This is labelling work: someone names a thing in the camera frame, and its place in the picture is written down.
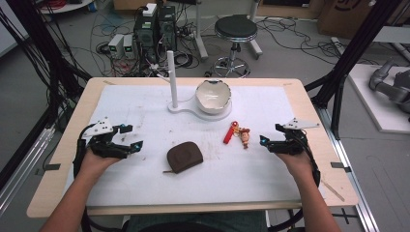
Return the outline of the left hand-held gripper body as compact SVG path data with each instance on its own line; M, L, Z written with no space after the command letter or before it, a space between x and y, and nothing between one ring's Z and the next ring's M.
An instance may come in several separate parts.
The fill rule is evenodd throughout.
M93 153L102 158L125 159L128 154L123 151L125 145L115 144L112 139L116 133L107 117L95 124L87 126L81 133L80 138L91 137L88 146Z

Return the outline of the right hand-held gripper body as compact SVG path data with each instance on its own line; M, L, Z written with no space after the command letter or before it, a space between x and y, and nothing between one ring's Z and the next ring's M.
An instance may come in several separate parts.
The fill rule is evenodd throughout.
M305 129L318 128L319 123L294 118L288 123L282 124L287 132L283 133L283 141L273 141L275 154L298 155L303 151L309 152L308 138Z

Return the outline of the person's left hand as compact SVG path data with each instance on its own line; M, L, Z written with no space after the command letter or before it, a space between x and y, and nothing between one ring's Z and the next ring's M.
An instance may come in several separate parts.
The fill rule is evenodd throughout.
M79 175L85 177L100 177L112 164L118 162L116 158L102 158L88 150L82 161Z

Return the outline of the person's right hand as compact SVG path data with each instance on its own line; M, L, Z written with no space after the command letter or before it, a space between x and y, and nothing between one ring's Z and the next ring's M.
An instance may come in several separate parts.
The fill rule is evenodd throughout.
M312 176L312 166L306 152L298 155L278 154L295 180Z

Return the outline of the thin wooden stick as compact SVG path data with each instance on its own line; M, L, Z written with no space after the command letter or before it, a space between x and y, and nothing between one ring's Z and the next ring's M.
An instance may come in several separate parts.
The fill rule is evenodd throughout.
M332 192L340 201L344 202L345 198L335 189L333 188L330 184L328 184L326 181L321 181L321 184L324 185L330 192Z

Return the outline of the white stand with round base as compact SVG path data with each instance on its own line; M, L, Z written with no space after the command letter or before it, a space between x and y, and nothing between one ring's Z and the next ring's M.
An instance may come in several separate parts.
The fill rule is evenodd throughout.
M168 105L168 111L171 113L182 113L188 112L195 115L197 118L205 120L205 121L220 121L226 118L232 111L232 96L231 96L231 104L227 107L227 109L216 115L211 115L208 113L203 112L197 105L197 101L195 99L195 91L193 96L186 100L186 101L179 101L178 100L178 90L177 90L177 79L176 79L176 71L175 71L175 62L174 62L174 52L172 50L166 51L166 60L167 60L167 67L168 67L168 77L164 77L159 74L159 78L165 80L170 85L170 92L171 92L171 103Z

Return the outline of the white ceramic bowl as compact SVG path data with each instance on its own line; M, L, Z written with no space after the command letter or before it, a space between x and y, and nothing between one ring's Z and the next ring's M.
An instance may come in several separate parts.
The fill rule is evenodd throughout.
M198 107L205 113L216 115L231 104L231 89L221 80L205 80L195 90Z

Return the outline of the white table mat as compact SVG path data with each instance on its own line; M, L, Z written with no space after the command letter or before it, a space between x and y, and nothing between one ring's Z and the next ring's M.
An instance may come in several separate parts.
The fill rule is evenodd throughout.
M281 87L235 86L232 111L216 122L188 112L168 111L167 86L109 85L103 88L91 117L107 117L113 125L132 125L130 133L117 134L117 144L143 141L140 152L111 165L93 187L88 206L148 206L202 203L279 202L300 198L286 167L259 144L263 135L283 140L276 124L293 119L290 102ZM224 144L230 124L249 128L249 147L233 136ZM203 162L181 173L170 170L167 152L194 142Z

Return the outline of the grey power supply unit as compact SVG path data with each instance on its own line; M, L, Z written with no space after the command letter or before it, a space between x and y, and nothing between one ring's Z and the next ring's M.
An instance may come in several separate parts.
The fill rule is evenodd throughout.
M122 58L124 55L124 36L122 34L115 35L108 43L108 48L112 58Z
M133 38L131 34L124 36L123 48L124 48L124 53L127 59L135 58Z

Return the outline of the white platform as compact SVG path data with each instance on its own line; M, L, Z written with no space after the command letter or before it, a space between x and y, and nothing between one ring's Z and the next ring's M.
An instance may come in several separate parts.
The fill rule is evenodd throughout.
M410 114L399 109L386 95L368 87L371 75L379 69L376 65L357 64L349 74L368 114L379 131L410 134Z

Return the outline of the black computer tower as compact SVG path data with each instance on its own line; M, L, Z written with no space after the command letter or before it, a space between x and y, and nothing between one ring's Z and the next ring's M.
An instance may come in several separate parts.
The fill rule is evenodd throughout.
M156 64L158 62L157 45L159 30L157 16L140 14L135 21L133 32L138 47L140 60Z
M159 11L161 44L167 50L176 50L176 12L174 6L162 6Z

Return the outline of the black round stool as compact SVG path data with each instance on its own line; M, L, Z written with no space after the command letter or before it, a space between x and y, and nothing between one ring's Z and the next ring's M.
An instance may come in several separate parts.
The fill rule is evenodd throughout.
M256 24L245 14L235 14L220 18L215 24L216 35L232 42L228 56L220 57L212 66L212 73L220 77L236 75L246 77L250 73L249 64L237 54L241 51L241 44L250 43L257 36Z

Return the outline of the white box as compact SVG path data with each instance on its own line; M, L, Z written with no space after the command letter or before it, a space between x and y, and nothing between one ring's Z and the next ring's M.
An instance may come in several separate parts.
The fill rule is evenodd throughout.
M155 3L148 3L142 12L142 15L152 17L155 15L156 11L157 5Z

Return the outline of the cardboard box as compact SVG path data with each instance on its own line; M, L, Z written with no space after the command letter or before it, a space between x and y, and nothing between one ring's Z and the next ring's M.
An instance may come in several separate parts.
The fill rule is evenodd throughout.
M374 15L377 0L325 0L317 20L321 35L352 39L369 15Z

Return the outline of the aluminium rail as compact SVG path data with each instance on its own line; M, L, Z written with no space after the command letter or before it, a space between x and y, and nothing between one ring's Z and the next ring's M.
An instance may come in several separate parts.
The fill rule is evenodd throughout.
M375 218L372 214L371 209L369 208L366 197L361 189L359 181L356 177L354 169L351 165L351 162L347 156L347 153L343 147L342 142L337 139L335 134L331 131L331 115L327 109L316 109L316 112L324 126L326 133L328 134L332 145L336 150L336 154L339 158L340 163L342 164L342 169L345 171L349 182L355 191L356 196L358 197L358 203L354 206L356 215L358 216L359 222L363 228L364 232L379 232L378 225L375 221Z
M55 127L43 129L31 143L27 152L23 153L23 159L16 167L11 178L4 188L0 190L0 218L6 213L16 194L28 179L29 174L43 155L55 133Z

